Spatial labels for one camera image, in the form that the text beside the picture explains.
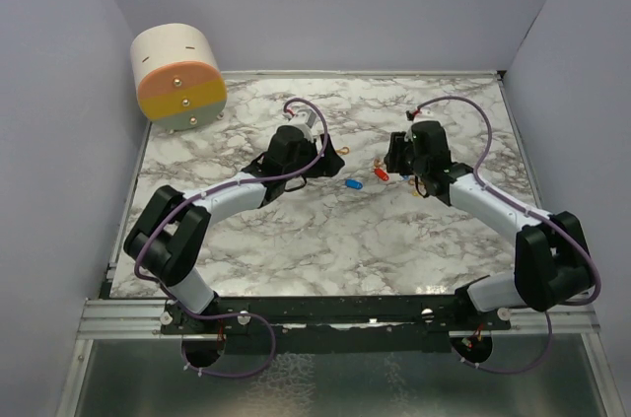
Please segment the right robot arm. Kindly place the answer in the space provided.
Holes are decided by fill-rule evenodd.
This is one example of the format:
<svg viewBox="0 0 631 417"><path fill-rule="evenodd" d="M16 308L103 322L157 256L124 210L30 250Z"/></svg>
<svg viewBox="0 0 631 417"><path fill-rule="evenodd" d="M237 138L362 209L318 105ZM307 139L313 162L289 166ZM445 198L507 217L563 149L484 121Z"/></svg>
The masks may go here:
<svg viewBox="0 0 631 417"><path fill-rule="evenodd" d="M486 182L473 167L453 161L440 122L419 121L391 133L384 162L388 173L412 176L424 197L468 213L514 246L511 272L461 288L465 298L453 305L460 327L474 329L500 308L546 312L596 289L578 218L527 205Z"/></svg>

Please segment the blue solid key tag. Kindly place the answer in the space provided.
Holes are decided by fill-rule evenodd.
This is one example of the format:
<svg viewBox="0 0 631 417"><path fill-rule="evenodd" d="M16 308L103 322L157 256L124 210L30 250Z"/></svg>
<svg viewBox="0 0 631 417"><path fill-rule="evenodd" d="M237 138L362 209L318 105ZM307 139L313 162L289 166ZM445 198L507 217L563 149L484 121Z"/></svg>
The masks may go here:
<svg viewBox="0 0 631 417"><path fill-rule="evenodd" d="M363 188L363 183L358 180L348 178L345 180L345 186L348 188L361 190Z"/></svg>

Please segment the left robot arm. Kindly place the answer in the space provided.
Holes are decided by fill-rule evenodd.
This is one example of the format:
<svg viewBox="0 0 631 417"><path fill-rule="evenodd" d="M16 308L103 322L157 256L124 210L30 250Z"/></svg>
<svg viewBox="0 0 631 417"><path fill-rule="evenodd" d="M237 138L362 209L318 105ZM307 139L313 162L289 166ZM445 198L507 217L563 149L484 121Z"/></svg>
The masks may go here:
<svg viewBox="0 0 631 417"><path fill-rule="evenodd" d="M334 177L345 166L330 136L312 138L283 125L267 151L232 178L198 193L158 188L127 235L124 252L184 307L183 320L203 333L217 323L218 294L195 264L207 230L234 215L262 208L290 189L291 179Z"/></svg>

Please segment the red key tag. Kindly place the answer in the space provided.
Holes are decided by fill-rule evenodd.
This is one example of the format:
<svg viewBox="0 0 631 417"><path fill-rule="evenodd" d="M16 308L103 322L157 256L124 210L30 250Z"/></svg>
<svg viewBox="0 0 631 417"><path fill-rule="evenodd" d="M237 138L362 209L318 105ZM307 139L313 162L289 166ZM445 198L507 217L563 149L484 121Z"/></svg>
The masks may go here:
<svg viewBox="0 0 631 417"><path fill-rule="evenodd" d="M380 168L374 169L374 174L382 181L389 181L389 175Z"/></svg>

